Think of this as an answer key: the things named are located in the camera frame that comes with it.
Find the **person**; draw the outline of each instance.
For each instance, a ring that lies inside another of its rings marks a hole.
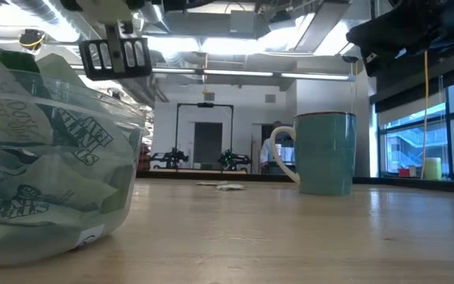
[[[275,121],[273,123],[273,130],[275,130],[277,127],[282,126],[283,124],[281,121]],[[262,144],[262,149],[260,150],[260,168],[261,169],[266,169],[269,166],[269,162],[274,160],[273,158],[273,149],[271,148],[271,138],[267,138],[264,140],[264,143]]]

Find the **clear plastic container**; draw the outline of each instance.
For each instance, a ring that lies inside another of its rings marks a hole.
[[[139,110],[107,95],[0,69],[0,265],[117,229],[145,132]]]

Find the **wooden table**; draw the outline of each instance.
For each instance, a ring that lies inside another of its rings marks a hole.
[[[0,268],[0,283],[454,284],[454,193],[356,185],[139,180],[125,224],[83,251]]]

